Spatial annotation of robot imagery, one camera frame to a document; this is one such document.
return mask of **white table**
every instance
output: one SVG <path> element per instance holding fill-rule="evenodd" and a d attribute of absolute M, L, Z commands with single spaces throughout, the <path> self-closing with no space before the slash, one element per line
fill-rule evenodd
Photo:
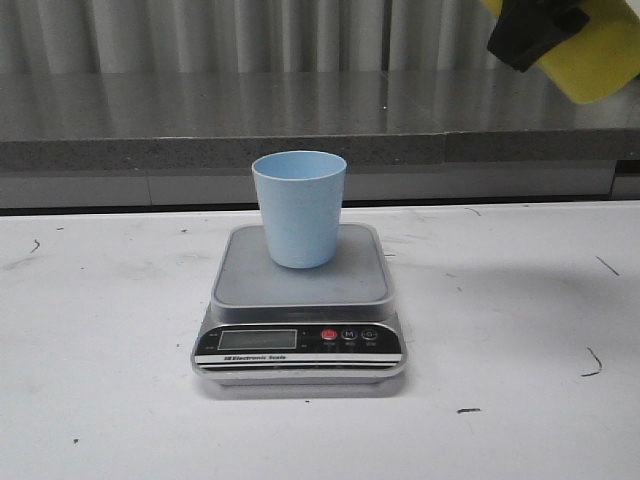
<path fill-rule="evenodd" d="M 192 372 L 256 212 L 0 219 L 0 478 L 640 478 L 640 202 L 342 218 L 389 254 L 393 396 Z"/>

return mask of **digital display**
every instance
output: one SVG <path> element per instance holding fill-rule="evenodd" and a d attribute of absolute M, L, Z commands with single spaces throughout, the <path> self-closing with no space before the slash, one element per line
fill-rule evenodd
<path fill-rule="evenodd" d="M 296 348 L 296 330 L 225 330 L 218 350 Z"/>

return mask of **light blue cup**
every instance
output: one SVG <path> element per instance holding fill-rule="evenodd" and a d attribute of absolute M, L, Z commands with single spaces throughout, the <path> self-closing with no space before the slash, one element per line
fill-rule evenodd
<path fill-rule="evenodd" d="M 290 268 L 327 263 L 336 252 L 347 162 L 332 153 L 280 152 L 253 163 L 271 258 Z"/>

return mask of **scale platform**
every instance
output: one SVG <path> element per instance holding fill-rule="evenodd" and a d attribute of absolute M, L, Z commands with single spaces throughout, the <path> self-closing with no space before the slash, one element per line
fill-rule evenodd
<path fill-rule="evenodd" d="M 375 383 L 406 347 L 376 231 L 341 224 L 333 259 L 313 269 L 271 260 L 262 226 L 234 230 L 192 353 L 223 385 Z"/>

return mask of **kitchen scale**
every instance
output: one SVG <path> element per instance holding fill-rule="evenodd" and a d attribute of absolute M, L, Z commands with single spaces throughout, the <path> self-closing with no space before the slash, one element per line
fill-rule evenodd
<path fill-rule="evenodd" d="M 263 227 L 234 230 L 191 356 L 222 385 L 376 383 L 406 347 L 376 231 L 341 224 L 332 260 L 291 269 L 269 257 Z"/>

